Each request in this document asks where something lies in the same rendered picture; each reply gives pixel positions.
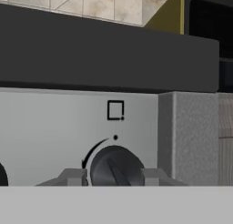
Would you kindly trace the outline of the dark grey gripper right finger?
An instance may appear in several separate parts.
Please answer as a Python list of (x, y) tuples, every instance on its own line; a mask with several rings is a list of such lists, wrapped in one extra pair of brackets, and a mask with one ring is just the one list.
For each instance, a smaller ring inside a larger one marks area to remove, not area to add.
[(185, 183), (170, 178), (161, 168), (142, 168), (145, 186), (185, 186)]

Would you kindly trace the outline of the pale wooden cupboard front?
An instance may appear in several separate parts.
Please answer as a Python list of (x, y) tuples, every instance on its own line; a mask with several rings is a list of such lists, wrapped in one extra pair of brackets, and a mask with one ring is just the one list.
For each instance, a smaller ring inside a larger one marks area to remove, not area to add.
[(219, 93), (219, 172), (220, 186), (233, 186), (233, 94)]

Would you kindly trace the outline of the olive yellow cupboard panel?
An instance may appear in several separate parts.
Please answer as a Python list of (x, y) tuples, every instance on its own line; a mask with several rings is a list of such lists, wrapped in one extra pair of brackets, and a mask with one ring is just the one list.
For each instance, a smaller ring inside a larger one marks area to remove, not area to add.
[(184, 34), (185, 0), (167, 0), (145, 24), (145, 28)]

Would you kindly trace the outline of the black stove knob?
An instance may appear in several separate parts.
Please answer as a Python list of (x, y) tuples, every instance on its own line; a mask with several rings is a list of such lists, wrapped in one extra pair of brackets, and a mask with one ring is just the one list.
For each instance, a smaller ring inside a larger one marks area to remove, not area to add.
[(0, 186), (8, 185), (8, 176), (5, 171), (5, 167), (0, 163)]
[(93, 186), (144, 186), (141, 160), (127, 148), (108, 146), (93, 158), (90, 178)]

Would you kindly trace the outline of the grey stove with black hob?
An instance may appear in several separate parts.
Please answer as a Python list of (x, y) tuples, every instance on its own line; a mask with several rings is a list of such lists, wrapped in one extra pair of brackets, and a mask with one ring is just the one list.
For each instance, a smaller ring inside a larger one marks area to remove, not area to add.
[(13, 186), (117, 144), (218, 181), (218, 43), (0, 3), (0, 164)]

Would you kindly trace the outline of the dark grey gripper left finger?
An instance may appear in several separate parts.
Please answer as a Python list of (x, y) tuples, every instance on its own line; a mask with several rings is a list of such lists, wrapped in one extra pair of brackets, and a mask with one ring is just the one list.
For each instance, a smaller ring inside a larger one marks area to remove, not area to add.
[(85, 168), (66, 168), (57, 178), (40, 183), (40, 186), (84, 187), (87, 185), (87, 170)]

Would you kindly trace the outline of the black built-in oven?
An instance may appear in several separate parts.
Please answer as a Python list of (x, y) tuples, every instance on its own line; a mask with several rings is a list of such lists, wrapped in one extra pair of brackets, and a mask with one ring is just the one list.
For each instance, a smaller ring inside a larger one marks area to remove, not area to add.
[(185, 0), (187, 35), (219, 41), (218, 92), (233, 93), (233, 0)]

